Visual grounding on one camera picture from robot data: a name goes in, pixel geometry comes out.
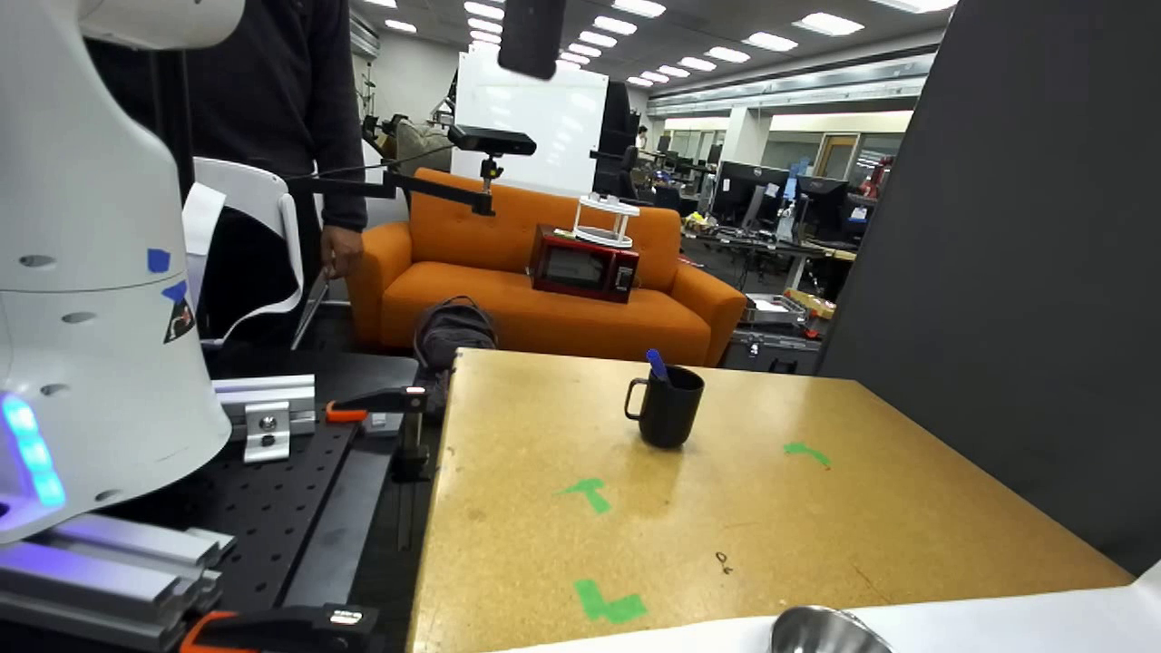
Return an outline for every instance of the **white robot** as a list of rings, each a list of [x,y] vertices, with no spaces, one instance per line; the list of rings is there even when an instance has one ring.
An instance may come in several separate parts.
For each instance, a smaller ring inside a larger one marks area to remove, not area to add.
[[[244,0],[0,0],[0,545],[159,490],[227,438],[185,302],[170,153],[83,36],[209,48]]]

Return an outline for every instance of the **orange couch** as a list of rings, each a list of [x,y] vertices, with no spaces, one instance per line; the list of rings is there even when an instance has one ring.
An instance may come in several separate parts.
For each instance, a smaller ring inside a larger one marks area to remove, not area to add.
[[[421,171],[457,187],[476,177]],[[578,199],[494,186],[494,218],[463,201],[410,197],[410,221],[361,233],[361,266],[348,274],[354,345],[410,348],[421,316],[467,295],[497,319],[501,348],[673,362],[719,362],[742,316],[742,295],[678,256],[673,209],[644,205],[626,234],[638,286],[620,302],[534,291],[526,266],[538,224],[574,224]]]

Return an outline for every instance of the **microwave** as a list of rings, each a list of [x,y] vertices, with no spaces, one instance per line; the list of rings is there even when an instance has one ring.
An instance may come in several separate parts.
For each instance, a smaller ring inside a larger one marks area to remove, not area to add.
[[[566,227],[538,227],[530,274],[538,291],[626,302],[638,279],[638,250],[590,243]]]

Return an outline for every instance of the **mug handle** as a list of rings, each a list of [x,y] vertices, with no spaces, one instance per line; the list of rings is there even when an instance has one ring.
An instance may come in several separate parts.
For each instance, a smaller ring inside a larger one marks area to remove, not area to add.
[[[632,417],[632,420],[643,420],[643,414],[626,414],[632,391],[635,391],[638,383],[649,383],[649,379],[644,379],[644,377],[635,377],[635,379],[626,379],[626,391],[624,391],[624,417]]]

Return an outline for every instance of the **cup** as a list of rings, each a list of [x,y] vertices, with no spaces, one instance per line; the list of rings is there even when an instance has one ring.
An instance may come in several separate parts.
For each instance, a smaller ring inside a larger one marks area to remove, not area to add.
[[[632,414],[635,388],[644,383],[643,408]],[[664,372],[635,377],[624,388],[624,417],[638,420],[649,447],[681,451],[693,432],[705,379],[684,365],[664,365]]]
[[[891,653],[863,620],[827,605],[791,605],[774,620],[768,653]]]

